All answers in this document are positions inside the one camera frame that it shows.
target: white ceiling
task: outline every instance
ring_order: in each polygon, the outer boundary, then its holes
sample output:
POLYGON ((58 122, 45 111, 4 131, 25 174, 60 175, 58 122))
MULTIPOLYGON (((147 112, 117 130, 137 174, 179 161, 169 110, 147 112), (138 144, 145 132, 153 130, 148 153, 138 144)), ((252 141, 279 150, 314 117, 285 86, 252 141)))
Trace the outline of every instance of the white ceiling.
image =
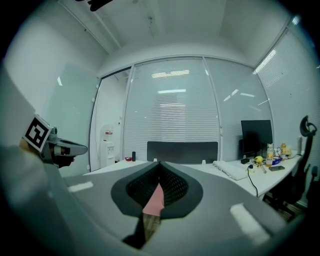
POLYGON ((279 8, 271 0, 113 0, 96 12, 90 11, 87 0, 60 2, 109 54, 169 33, 224 37, 244 54, 253 40, 260 40, 263 49, 257 51, 265 53, 289 16, 281 12, 285 17, 278 18, 278 24, 272 24, 273 33, 268 31, 263 38, 259 28, 267 29, 266 16, 279 8))

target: ceiling light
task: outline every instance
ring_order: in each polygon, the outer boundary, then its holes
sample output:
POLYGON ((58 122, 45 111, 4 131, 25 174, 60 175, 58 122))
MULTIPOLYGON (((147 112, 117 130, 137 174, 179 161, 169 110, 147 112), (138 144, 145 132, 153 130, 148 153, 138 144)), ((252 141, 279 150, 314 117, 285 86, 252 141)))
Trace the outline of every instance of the ceiling light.
POLYGON ((255 75, 258 73, 267 63, 272 59, 272 57, 276 54, 276 50, 272 50, 267 57, 262 61, 262 63, 253 71, 253 74, 255 75))
POLYGON ((300 17, 299 16, 294 16, 294 18, 292 20, 292 23, 294 25, 298 25, 299 22, 300 22, 300 17))
POLYGON ((229 95, 228 97, 226 97, 223 101, 226 102, 227 100, 229 100, 231 98, 231 96, 229 95))
POLYGON ((251 105, 250 105, 249 108, 261 112, 261 109, 259 109, 259 108, 257 108, 257 107, 254 107, 254 106, 251 106, 251 105))
POLYGON ((178 90, 158 90, 158 94, 185 93, 186 89, 178 90))
POLYGON ((181 71, 171 71, 170 73, 162 72, 162 73, 154 73, 152 74, 152 78, 164 78, 164 77, 172 77, 172 76, 183 76, 189 74, 189 70, 181 70, 181 71))
POLYGON ((248 97, 254 97, 254 95, 252 95, 252 94, 243 93, 243 92, 241 92, 240 95, 242 95, 242 96, 248 96, 248 97))
POLYGON ((60 76, 58 76, 57 81, 58 81, 58 84, 59 84, 60 86, 62 86, 62 83, 61 83, 61 80, 60 80, 60 76))
POLYGON ((239 90, 238 89, 235 89, 232 93, 231 93, 231 96, 235 95, 239 90))
POLYGON ((261 102, 260 104, 258 104, 258 106, 261 105, 261 104, 263 104, 263 103, 265 103, 265 102, 267 102, 267 101, 268 101, 268 100, 265 100, 264 102, 261 102))

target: white desk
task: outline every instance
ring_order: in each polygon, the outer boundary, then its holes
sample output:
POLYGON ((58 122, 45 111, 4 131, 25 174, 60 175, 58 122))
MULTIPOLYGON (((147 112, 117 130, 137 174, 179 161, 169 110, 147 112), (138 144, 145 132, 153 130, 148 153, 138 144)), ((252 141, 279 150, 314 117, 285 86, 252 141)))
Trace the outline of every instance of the white desk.
MULTIPOLYGON (((264 166, 266 173, 264 173, 264 170, 261 167, 256 167, 253 166, 253 169, 249 169, 250 171, 250 177, 252 179, 253 184, 256 186, 258 189, 258 196, 260 199, 263 198, 264 194, 268 192, 270 189, 272 189, 274 186, 276 186, 279 182, 281 182, 289 173, 292 172, 294 167, 297 165, 298 160, 300 159, 301 156, 296 155, 292 159, 286 159, 285 161, 280 162, 277 165, 274 166, 283 166, 285 169, 284 170, 277 170, 277 171, 270 171, 268 167, 264 166)), ((105 168, 87 173, 85 175, 95 175, 95 174, 101 174, 101 173, 106 173, 106 172, 112 172, 132 166, 137 166, 146 163, 146 161, 141 161, 137 160, 135 162, 132 161, 126 161, 122 160, 120 162, 117 162, 115 164, 112 164, 110 166, 107 166, 105 168)), ((249 164, 241 164, 239 160, 237 161, 232 161, 229 162, 232 165, 238 166, 243 169, 244 172, 247 172, 247 168, 249 164)), ((183 164, 184 166, 191 167, 193 169, 209 173, 212 175, 217 175, 226 179, 229 179, 230 181, 238 184, 241 188, 244 190, 248 191, 252 195, 256 195, 256 190, 252 186, 249 177, 246 177, 244 179, 240 180, 234 180, 227 176, 224 172, 219 171, 216 169, 212 164, 183 164)))

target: white tape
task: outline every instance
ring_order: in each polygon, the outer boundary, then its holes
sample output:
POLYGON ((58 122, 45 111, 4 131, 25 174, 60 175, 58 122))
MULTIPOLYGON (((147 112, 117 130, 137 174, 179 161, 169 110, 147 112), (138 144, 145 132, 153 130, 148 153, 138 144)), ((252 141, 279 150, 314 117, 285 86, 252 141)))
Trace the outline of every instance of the white tape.
POLYGON ((54 151, 54 155, 61 155, 61 147, 60 146, 57 146, 55 145, 54 148, 53 148, 53 151, 54 151))
POLYGON ((86 183, 81 183, 81 184, 70 186, 70 187, 68 187, 68 190, 69 190, 69 192, 73 193, 73 192, 78 192, 81 190, 90 189, 93 186, 94 186, 94 184, 91 181, 88 181, 86 183))
POLYGON ((230 213, 238 223, 242 232, 255 245, 261 245, 270 236, 259 222, 247 211, 242 203, 231 206, 230 213))

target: black monitor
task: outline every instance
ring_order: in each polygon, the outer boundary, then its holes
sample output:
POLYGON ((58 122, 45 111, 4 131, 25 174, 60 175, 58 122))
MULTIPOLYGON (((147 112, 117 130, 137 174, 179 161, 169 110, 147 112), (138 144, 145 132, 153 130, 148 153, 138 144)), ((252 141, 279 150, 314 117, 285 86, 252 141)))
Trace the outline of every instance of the black monitor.
POLYGON ((270 120, 241 121, 243 153, 257 153, 267 144, 273 143, 270 120))

